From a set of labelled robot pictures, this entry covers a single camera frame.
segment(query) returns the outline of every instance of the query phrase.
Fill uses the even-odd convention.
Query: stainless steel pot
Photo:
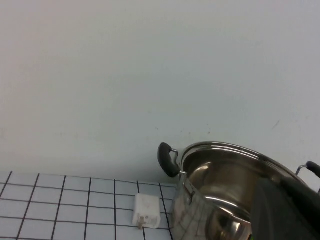
[[[170,153],[175,153],[172,160]],[[165,173],[179,184],[172,207],[174,240],[249,240],[250,212],[258,179],[279,182],[307,168],[320,177],[320,166],[307,162],[296,174],[278,162],[247,148],[222,142],[199,142],[178,151],[168,144],[158,148]]]

